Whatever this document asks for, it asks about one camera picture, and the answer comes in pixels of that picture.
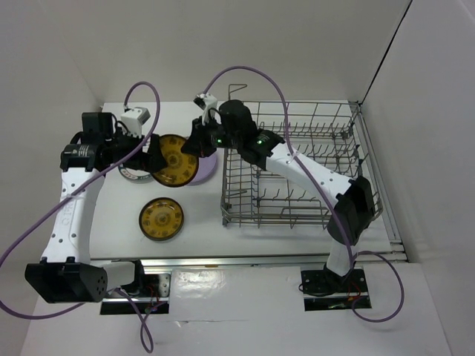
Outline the yellow patterned plate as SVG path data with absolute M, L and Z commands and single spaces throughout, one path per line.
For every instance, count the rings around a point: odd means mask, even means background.
M 169 188 L 188 185 L 197 175 L 199 160 L 181 151 L 186 138 L 176 134 L 166 134 L 160 137 L 159 143 L 167 166 L 152 174 L 154 180 Z
M 178 235 L 184 222 L 183 208 L 177 201 L 168 197 L 147 202 L 138 218 L 141 232 L 155 242 L 164 242 Z

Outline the white plate floral rim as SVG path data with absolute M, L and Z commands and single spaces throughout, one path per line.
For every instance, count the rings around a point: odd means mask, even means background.
M 146 171 L 126 168 L 124 165 L 119 165 L 117 169 L 124 179 L 134 184 L 144 184 L 153 180 L 152 175 Z

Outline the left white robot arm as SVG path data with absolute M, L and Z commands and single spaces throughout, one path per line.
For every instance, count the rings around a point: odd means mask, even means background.
M 61 208 L 52 234 L 38 263 L 29 263 L 25 279 L 47 303 L 92 303 L 110 290 L 121 288 L 131 296 L 141 294 L 146 277 L 141 262 L 113 260 L 95 266 L 90 238 L 94 211 L 107 168 L 122 165 L 149 173 L 166 166 L 156 134 L 143 136 L 150 118 L 146 108 L 82 115 L 82 131 L 61 153 Z

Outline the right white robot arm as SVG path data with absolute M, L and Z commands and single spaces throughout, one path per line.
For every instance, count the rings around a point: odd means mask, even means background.
M 331 213 L 327 230 L 332 238 L 324 282 L 333 291 L 342 290 L 350 281 L 359 238 L 376 214 L 370 181 L 326 168 L 294 148 L 288 136 L 259 128 L 240 100 L 219 104 L 202 93 L 194 103 L 202 114 L 191 124 L 183 153 L 204 158 L 219 148 L 234 149 L 245 162 L 322 198 Z

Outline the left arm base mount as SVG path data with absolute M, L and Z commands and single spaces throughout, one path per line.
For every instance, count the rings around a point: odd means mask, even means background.
M 142 285 L 136 291 L 127 291 L 139 312 L 159 315 L 169 313 L 169 296 L 171 291 L 171 273 L 144 274 Z M 112 293 L 102 301 L 101 315 L 132 315 L 133 306 L 124 297 Z

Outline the silver aluminium rail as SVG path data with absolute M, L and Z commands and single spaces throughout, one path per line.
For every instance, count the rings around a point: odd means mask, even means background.
M 323 265 L 327 254 L 248 255 L 241 257 L 142 258 L 146 274 L 175 269 Z

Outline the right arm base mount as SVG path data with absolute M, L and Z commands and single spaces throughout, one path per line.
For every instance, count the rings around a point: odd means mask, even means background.
M 371 309 L 366 275 L 361 268 L 346 277 L 333 275 L 326 269 L 301 271 L 298 290 L 303 295 L 306 312 Z

